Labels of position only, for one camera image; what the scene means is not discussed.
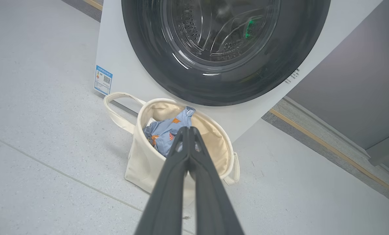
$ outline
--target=canvas tote bag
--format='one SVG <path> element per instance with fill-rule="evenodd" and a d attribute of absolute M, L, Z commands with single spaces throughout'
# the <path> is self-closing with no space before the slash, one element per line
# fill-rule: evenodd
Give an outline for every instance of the canvas tote bag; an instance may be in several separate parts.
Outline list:
<path fill-rule="evenodd" d="M 142 106 L 136 120 L 136 126 L 109 107 L 109 103 L 118 98 L 131 98 Z M 151 146 L 142 130 L 151 118 L 156 121 L 174 118 L 186 105 L 165 98 L 145 102 L 123 92 L 106 95 L 104 103 L 111 119 L 119 127 L 133 134 L 133 143 L 124 175 L 125 179 L 151 193 L 166 158 Z M 237 183 L 240 175 L 238 155 L 233 151 L 226 132 L 213 119 L 197 110 L 193 114 L 191 122 L 194 127 L 199 129 L 220 179 L 228 185 Z M 184 206 L 191 204 L 194 199 L 195 182 L 187 173 L 184 179 Z"/>

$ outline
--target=gray floor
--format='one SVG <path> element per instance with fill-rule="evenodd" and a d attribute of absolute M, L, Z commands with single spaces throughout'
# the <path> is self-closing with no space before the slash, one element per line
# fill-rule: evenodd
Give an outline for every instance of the gray floor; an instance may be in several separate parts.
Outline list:
<path fill-rule="evenodd" d="M 149 195 L 123 179 L 132 136 L 92 88 L 98 29 L 59 0 L 0 0 L 0 234 L 136 228 Z M 262 119 L 234 149 L 246 234 L 389 234 L 387 198 Z"/>

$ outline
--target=wooden trim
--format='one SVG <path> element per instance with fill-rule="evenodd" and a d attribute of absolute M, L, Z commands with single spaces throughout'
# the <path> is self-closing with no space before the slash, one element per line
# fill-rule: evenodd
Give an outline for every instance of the wooden trim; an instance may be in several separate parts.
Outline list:
<path fill-rule="evenodd" d="M 313 140 L 315 140 L 316 142 L 320 143 L 322 146 L 326 147 L 327 149 L 329 149 L 330 151 L 332 151 L 333 153 L 335 153 L 336 155 L 338 155 L 340 158 L 344 159 L 346 162 L 348 162 L 349 164 L 351 164 L 352 166 L 354 166 L 355 168 L 357 168 L 359 171 L 361 171 L 363 174 L 367 175 L 368 177 L 370 177 L 372 180 L 376 181 L 377 183 L 379 183 L 380 185 L 384 186 L 386 189 L 389 190 L 389 185 L 387 183 L 385 183 L 384 181 L 382 181 L 381 179 L 379 179 L 378 177 L 376 177 L 375 175 L 371 174 L 369 171 L 367 171 L 366 169 L 364 169 L 363 167 L 361 167 L 359 164 L 357 164 L 356 162 L 354 162 L 352 159 L 350 159 L 349 157 L 347 157 L 346 155 L 344 155 L 343 153 L 341 153 L 340 151 L 336 150 L 334 147 L 330 146 L 329 144 L 327 144 L 325 141 L 321 140 L 320 138 L 318 138 L 316 135 L 310 133 L 308 130 L 306 130 L 305 128 L 301 127 L 300 125 L 296 124 L 295 122 L 293 122 L 292 120 L 288 119 L 287 117 L 285 117 L 283 114 L 277 112 L 276 110 L 274 109 L 271 109 L 270 110 L 270 113 L 274 114 L 275 116 L 277 116 L 279 119 L 282 119 L 284 122 L 287 122 L 289 125 L 293 126 L 294 128 L 298 129 L 300 132 L 302 132 L 303 134 L 309 136 L 310 138 L 312 138 Z"/>
<path fill-rule="evenodd" d="M 99 9 L 99 10 L 103 10 L 103 6 L 102 5 L 100 5 L 100 4 L 98 4 L 98 3 L 96 3 L 95 1 L 93 1 L 93 0 L 83 0 L 84 2 L 86 2 L 86 3 L 88 3 L 88 4 L 90 4 L 91 6 L 94 6 L 95 8 L 97 8 L 97 9 Z"/>

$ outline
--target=black plastic tongs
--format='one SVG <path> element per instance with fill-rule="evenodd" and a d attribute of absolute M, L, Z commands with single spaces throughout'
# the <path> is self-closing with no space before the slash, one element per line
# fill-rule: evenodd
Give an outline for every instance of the black plastic tongs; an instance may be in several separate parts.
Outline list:
<path fill-rule="evenodd" d="M 183 181 L 196 181 L 197 235 L 243 235 L 200 132 L 182 127 L 139 221 L 135 235 L 180 235 Z"/>

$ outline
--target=front-load washing machine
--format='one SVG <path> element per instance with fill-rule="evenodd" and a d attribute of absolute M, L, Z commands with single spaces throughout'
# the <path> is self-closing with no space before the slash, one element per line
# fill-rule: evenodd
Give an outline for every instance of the front-load washing machine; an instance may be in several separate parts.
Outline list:
<path fill-rule="evenodd" d="M 179 100 L 235 141 L 380 2 L 105 0 L 94 89 Z"/>

